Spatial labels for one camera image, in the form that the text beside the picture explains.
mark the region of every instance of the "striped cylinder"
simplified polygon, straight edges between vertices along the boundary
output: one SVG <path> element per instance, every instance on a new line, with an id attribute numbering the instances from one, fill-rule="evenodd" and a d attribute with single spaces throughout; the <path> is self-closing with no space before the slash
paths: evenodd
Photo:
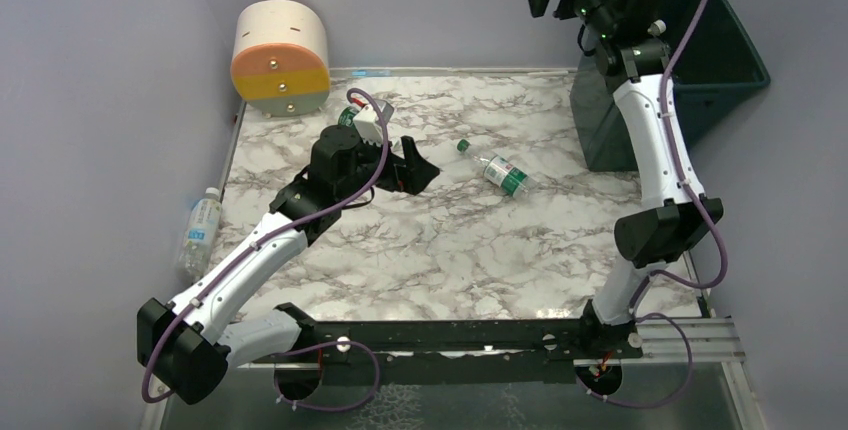
<path id="1" fill-rule="evenodd" d="M 309 7 L 254 3 L 239 15 L 230 75 L 239 95 L 274 117 L 317 109 L 330 93 L 327 33 Z"/>

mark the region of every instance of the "glass surface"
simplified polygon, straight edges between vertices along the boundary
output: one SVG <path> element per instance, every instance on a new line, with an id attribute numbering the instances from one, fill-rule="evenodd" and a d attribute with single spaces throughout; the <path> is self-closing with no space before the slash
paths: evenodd
<path id="1" fill-rule="evenodd" d="M 448 386 L 384 386 L 366 406 L 347 413 L 292 411 L 277 405 L 270 369 L 233 370 L 204 401 L 188 406 L 172 398 L 162 425 L 190 429 L 741 429 L 721 365 L 696 367 L 681 400 L 655 410 L 627 410 L 600 403 L 577 385 L 512 383 Z M 617 398 L 643 402 L 661 398 L 682 381 L 681 365 L 624 369 Z M 320 388 L 311 403 L 343 405 L 365 388 Z"/>

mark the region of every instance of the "marble surface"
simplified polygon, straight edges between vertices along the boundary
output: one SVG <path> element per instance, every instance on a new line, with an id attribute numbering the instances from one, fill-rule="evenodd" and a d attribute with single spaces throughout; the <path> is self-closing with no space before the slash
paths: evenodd
<path id="1" fill-rule="evenodd" d="M 590 173 L 569 109 L 570 76 L 336 80 L 319 112 L 266 119 L 248 107 L 223 201 L 213 264 L 252 230 L 309 163 L 314 140 L 356 86 L 393 103 L 391 136 L 411 135 L 442 174 L 419 196 L 377 192 L 344 213 L 240 312 L 293 302 L 316 319 L 576 317 L 616 255 L 613 224 L 639 209 L 638 175 Z M 497 151 L 539 182 L 505 196 L 456 150 Z M 681 260 L 672 270 L 688 276 Z M 641 311 L 698 315 L 696 294 L 660 280 Z"/>

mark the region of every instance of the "trash bin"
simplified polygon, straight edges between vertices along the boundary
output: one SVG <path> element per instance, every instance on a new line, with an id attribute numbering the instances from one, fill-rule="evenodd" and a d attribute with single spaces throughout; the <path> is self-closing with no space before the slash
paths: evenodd
<path id="1" fill-rule="evenodd" d="M 677 48 L 700 0 L 663 0 L 662 38 Z M 674 99 L 687 148 L 740 103 L 768 86 L 757 50 L 727 0 L 709 0 L 674 68 Z M 583 57 L 571 90 L 571 109 L 586 165 L 594 172 L 638 170 L 627 126 L 592 57 Z"/>

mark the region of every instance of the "clear plastic bottle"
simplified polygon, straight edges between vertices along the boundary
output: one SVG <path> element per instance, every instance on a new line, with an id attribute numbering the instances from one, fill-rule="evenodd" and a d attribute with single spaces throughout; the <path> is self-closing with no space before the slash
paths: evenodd
<path id="1" fill-rule="evenodd" d="M 193 284 L 206 274 L 220 220 L 221 192 L 214 187 L 207 188 L 206 195 L 191 211 L 182 251 L 177 261 L 177 271 L 186 283 Z"/>
<path id="2" fill-rule="evenodd" d="M 513 198 L 525 197 L 536 187 L 535 180 L 493 151 L 471 148 L 471 144 L 465 139 L 460 140 L 456 148 L 483 168 L 483 176 L 487 180 L 501 187 Z"/>

